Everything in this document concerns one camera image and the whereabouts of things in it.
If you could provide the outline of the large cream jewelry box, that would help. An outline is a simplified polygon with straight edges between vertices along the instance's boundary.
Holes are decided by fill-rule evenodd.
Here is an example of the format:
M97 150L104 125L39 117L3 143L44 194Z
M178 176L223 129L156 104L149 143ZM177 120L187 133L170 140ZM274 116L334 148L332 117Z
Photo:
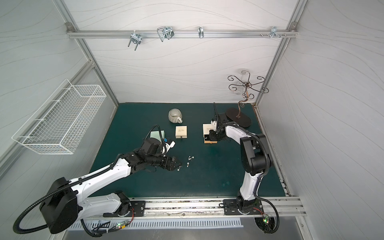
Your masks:
M203 138L204 144L217 144L218 141L209 141L209 131L215 130L211 124L203 124Z

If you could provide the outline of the small cream jewelry box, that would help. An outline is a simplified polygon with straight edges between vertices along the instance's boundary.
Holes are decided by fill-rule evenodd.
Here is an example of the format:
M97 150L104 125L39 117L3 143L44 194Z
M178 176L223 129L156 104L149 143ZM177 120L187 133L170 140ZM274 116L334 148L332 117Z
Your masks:
M186 139L188 137L187 126L176 126L175 137L176 139Z

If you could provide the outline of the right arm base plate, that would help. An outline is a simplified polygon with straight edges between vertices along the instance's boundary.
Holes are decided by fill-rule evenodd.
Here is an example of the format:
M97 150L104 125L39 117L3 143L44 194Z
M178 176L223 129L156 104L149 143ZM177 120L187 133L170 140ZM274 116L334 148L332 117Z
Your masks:
M219 203L219 207L224 210L225 216L250 216L262 215L264 213L263 205L257 199L245 202L238 199L224 199Z

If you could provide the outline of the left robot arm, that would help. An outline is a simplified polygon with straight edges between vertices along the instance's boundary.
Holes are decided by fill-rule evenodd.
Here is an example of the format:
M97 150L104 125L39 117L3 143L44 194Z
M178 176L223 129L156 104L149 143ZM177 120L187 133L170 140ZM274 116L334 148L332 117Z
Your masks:
M51 234L58 234L68 229L76 221L85 218L112 214L123 217L130 211L129 199L118 191L113 194L93 197L93 193L109 184L144 170L147 166L174 171L181 166L175 157L169 157L168 151L175 146L173 140L159 141L148 138L141 147L126 154L117 155L109 165L82 177L67 180L62 177L54 181L48 193L31 204L15 220L13 231L16 234L30 234L49 229ZM35 207L45 220L45 225L23 229L21 222Z

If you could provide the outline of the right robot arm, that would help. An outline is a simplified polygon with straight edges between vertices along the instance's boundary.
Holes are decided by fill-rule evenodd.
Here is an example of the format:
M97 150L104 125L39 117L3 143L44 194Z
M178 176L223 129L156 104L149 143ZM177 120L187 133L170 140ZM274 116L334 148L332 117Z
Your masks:
M262 200L258 195L258 189L271 167L269 152L262 142L261 135L250 132L236 122L231 122L225 114L218 113L216 106L211 125L213 129L209 130L210 140L218 142L230 138L240 145L245 176L237 196L237 208L246 214L253 209L257 201Z

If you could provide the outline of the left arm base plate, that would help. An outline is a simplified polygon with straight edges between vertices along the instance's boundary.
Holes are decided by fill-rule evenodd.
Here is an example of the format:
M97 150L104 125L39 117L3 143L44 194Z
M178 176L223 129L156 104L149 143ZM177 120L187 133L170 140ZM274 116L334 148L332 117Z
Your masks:
M113 213L104 213L104 218L125 218L125 217L143 217L145 210L145 201L130 201L121 203Z

